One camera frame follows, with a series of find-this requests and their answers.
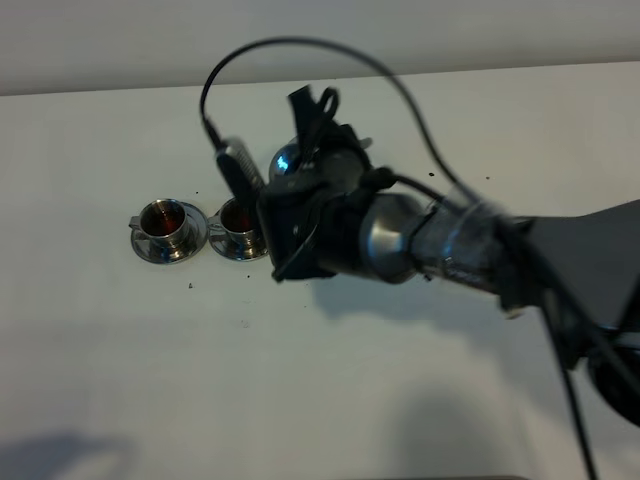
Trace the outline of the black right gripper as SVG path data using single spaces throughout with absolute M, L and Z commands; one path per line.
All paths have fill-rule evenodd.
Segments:
M 349 124 L 338 125 L 337 89 L 319 100 L 311 87 L 288 95 L 300 150 L 335 150 L 341 139 L 359 139 Z M 352 191 L 317 182 L 311 174 L 277 177 L 261 190 L 257 212 L 277 282 L 331 278 L 338 274 L 373 279 L 361 259 L 359 232 L 366 209 L 350 204 Z

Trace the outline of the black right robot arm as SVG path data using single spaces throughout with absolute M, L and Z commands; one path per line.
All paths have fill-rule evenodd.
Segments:
M 296 137 L 276 162 L 257 211 L 277 281 L 360 276 L 391 284 L 421 274 L 496 295 L 502 310 L 535 306 L 561 363 L 587 364 L 609 406 L 631 423 L 639 398 L 622 371 L 639 370 L 639 205 L 577 217 L 510 217 L 459 191 L 429 207 L 391 192 L 335 89 L 288 97 Z

